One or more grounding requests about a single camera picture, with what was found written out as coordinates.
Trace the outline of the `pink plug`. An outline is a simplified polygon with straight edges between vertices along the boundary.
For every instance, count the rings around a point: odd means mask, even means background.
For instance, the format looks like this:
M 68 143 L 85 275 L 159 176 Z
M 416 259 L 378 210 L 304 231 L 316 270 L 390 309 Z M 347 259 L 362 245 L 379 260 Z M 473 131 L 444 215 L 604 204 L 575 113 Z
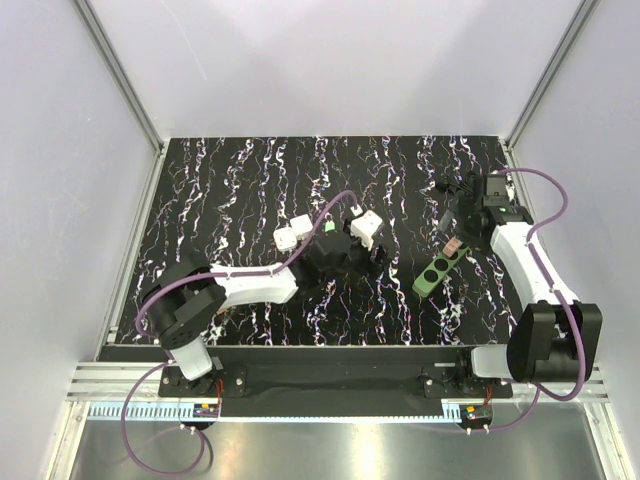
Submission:
M 448 240 L 448 242 L 445 244 L 443 248 L 443 253 L 447 257 L 451 257 L 454 253 L 456 253 L 461 248 L 462 245 L 463 245 L 463 242 L 459 240 L 457 237 L 451 237 Z

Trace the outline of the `green power strip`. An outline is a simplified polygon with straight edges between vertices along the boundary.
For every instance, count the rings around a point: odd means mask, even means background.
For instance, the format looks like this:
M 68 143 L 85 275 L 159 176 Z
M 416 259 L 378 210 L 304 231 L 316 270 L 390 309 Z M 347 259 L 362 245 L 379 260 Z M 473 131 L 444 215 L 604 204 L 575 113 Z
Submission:
M 429 297 L 468 251 L 469 247 L 463 244 L 451 256 L 447 256 L 444 252 L 438 253 L 415 278 L 412 284 L 413 292 L 420 298 Z

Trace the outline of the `white charger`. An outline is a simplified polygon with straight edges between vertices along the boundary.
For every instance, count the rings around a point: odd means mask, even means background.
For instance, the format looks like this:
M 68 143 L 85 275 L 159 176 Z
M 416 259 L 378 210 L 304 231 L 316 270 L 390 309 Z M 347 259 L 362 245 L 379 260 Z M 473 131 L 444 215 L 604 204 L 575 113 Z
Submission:
M 290 220 L 290 227 L 298 241 L 305 240 L 313 230 L 313 222 L 308 214 L 294 217 Z

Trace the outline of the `white plug adapter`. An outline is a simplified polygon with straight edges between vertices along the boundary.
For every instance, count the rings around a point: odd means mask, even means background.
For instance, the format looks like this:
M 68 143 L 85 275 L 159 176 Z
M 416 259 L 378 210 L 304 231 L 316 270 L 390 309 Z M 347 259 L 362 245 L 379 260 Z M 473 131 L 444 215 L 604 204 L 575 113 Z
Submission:
M 296 233 L 291 227 L 283 227 L 273 232 L 273 240 L 276 249 L 281 253 L 294 250 L 298 245 Z

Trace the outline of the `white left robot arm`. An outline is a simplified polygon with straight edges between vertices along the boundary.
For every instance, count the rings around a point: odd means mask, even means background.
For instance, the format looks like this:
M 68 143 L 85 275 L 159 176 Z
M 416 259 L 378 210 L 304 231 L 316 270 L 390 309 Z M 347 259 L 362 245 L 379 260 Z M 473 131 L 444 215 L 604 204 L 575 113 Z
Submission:
M 249 304 L 286 304 L 343 275 L 377 277 L 388 250 L 346 232 L 323 232 L 290 260 L 262 268 L 209 266 L 198 256 L 174 264 L 143 297 L 136 316 L 142 335 L 159 341 L 181 384 L 196 396 L 215 386 L 214 362 L 201 333 L 218 312 Z

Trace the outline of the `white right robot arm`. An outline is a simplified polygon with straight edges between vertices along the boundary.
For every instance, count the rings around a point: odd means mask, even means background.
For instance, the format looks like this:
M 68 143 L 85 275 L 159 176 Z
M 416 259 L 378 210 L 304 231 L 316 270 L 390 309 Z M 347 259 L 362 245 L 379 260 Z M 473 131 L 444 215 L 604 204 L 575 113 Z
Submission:
M 537 232 L 557 220 L 535 221 L 511 202 L 508 173 L 470 172 L 460 182 L 443 179 L 436 187 L 452 194 L 440 219 L 467 247 L 496 256 L 504 265 L 522 305 L 522 314 L 504 345 L 476 347 L 454 371 L 454 384 L 466 396 L 486 389 L 490 378 L 531 383 L 558 401 L 570 401 L 590 378 L 603 316 L 562 281 Z

